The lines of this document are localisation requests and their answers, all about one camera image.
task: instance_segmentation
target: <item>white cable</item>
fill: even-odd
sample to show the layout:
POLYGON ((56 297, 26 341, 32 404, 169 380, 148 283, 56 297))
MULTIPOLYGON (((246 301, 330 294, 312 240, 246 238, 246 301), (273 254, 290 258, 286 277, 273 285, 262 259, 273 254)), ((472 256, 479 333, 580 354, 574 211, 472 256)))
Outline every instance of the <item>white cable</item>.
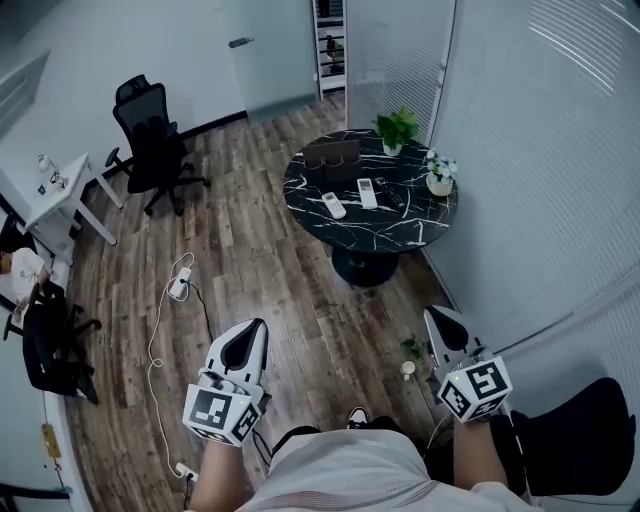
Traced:
POLYGON ((438 431, 438 429, 440 428, 440 425, 442 425, 442 423, 444 422, 444 420, 448 419, 451 416, 451 413, 447 414, 444 418, 442 418, 438 424, 436 425, 436 428, 433 430, 433 434, 431 434, 431 439, 429 439, 429 444, 427 445, 427 450, 429 449, 429 447, 431 446, 431 443, 433 442, 433 438, 436 435, 436 432, 438 431))
MULTIPOLYGON (((178 263, 180 263, 187 256, 191 256, 191 263, 189 263, 189 265, 187 265, 187 268, 191 268, 192 265, 196 261, 196 257, 193 255, 192 252, 185 252, 182 256, 180 256, 174 262, 173 265, 171 265, 171 271, 169 272, 169 281, 165 285, 164 290, 162 290, 162 295, 160 296, 160 303, 158 304, 158 312, 157 312, 157 315, 156 315, 157 316, 156 325, 153 328, 153 333, 151 334, 151 339, 149 340, 149 345, 147 346, 147 354, 149 355, 149 369, 147 370, 147 383, 149 384, 149 390, 151 391, 151 397, 153 398, 153 401, 156 404, 156 416, 158 417, 158 424, 160 425, 160 432, 162 433, 162 439, 164 440, 164 446, 167 449, 167 466, 171 470, 171 473, 173 473, 173 476, 175 476, 176 478, 181 478, 182 475, 177 473, 176 470, 173 469, 173 467, 171 466, 171 455, 169 453, 169 441, 167 441, 167 434, 164 431, 164 425, 162 424, 162 419, 160 418, 160 404, 158 403, 158 399, 156 398, 156 394, 153 392, 153 386, 151 385, 151 370, 154 367, 155 368, 162 368, 164 366, 164 361, 162 359, 160 359, 159 357, 154 359, 153 355, 151 354, 151 345, 153 345, 153 340, 156 337, 156 332, 158 332, 158 326, 160 325, 160 308, 162 308, 162 301, 164 300, 164 296, 167 293, 167 290, 169 289, 169 287, 178 278, 178 276, 175 276, 175 277, 173 276, 173 270, 176 268, 176 265, 178 263)), ((189 298, 189 287, 187 286, 187 293, 184 296, 184 298, 177 298, 177 297, 173 297, 173 298, 175 300, 177 300, 178 302, 184 302, 185 300, 187 300, 189 298)))

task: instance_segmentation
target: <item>table base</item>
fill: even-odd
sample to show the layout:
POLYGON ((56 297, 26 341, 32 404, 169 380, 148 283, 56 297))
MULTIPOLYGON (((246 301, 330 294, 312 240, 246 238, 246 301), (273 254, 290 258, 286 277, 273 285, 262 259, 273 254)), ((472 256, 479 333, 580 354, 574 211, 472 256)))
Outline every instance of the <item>table base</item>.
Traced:
POLYGON ((331 262, 347 283, 367 288, 391 278, 398 266, 398 254, 369 254, 334 247, 331 262))

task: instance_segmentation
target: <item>white desk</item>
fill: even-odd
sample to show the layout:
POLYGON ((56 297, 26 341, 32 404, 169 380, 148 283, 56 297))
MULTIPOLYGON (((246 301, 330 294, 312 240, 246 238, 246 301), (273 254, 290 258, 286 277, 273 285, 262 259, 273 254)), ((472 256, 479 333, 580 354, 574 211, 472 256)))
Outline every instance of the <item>white desk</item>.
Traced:
MULTIPOLYGON (((38 222, 42 221, 45 217, 51 214, 54 211, 59 211, 59 213, 76 229, 80 229, 80 224, 78 224, 73 219, 73 214, 69 215, 65 213, 60 207, 69 202, 71 206, 73 206, 76 210, 80 212, 80 214, 89 221, 95 230, 100 233, 102 238, 104 238, 109 244, 115 245, 117 240, 115 237, 104 227, 104 225, 91 213, 91 211, 85 206, 85 204, 80 201, 80 195, 74 194, 74 190, 78 183, 80 182, 80 176, 83 172, 88 172, 91 174, 91 177, 98 180, 100 186, 107 193, 109 198, 113 201, 113 203, 118 207, 122 208, 124 204, 120 200, 120 198, 116 195, 114 190, 109 186, 107 181, 104 179, 101 173, 94 173, 91 170, 91 163, 89 162, 89 153, 85 153, 81 157, 77 158, 69 165, 67 165, 64 169, 60 171, 62 177, 67 178, 67 186, 62 189, 57 185, 48 184, 47 191, 44 195, 40 195, 37 190, 33 191, 33 196, 31 197, 31 213, 29 217, 25 220, 25 228, 31 230, 37 227, 38 222)), ((55 244, 48 244, 52 247, 51 250, 55 253, 55 244)), ((66 261, 69 265, 73 264, 73 261, 66 261)))

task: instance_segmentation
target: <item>small plant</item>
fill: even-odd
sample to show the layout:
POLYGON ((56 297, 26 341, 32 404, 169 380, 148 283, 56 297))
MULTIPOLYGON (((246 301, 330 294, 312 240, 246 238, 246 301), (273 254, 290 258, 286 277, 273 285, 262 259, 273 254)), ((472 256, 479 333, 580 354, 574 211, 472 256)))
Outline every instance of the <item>small plant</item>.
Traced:
POLYGON ((458 172, 458 164, 452 158, 440 158, 433 149, 427 152, 427 169, 444 185, 453 183, 458 172))
POLYGON ((389 116, 378 116, 375 120, 376 131, 390 149, 395 149, 398 144, 409 142, 418 134, 418 122, 416 115, 402 107, 399 112, 389 116))
POLYGON ((407 352, 409 352, 412 359, 415 361, 420 361, 422 359, 422 346, 414 338, 404 340, 401 345, 407 352))

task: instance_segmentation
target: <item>remote control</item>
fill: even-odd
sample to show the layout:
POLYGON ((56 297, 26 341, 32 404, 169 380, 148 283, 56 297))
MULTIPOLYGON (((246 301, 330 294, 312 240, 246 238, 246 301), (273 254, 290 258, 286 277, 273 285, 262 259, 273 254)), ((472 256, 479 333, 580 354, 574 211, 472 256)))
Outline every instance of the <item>remote control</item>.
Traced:
POLYGON ((360 190, 360 201, 362 201, 362 207, 365 210, 373 210, 378 207, 376 193, 373 191, 373 185, 369 178, 360 178, 358 189, 360 190))
POLYGON ((327 192, 322 196, 324 204, 329 208, 329 213, 334 219, 341 219, 347 214, 347 210, 344 209, 342 203, 338 201, 338 198, 333 192, 327 192))
POLYGON ((384 195, 387 196, 387 199, 396 210, 402 210, 402 208, 407 206, 407 203, 405 203, 398 193, 391 188, 391 185, 387 183, 387 180, 384 178, 374 178, 373 181, 375 181, 376 185, 380 187, 380 190, 382 190, 384 195))

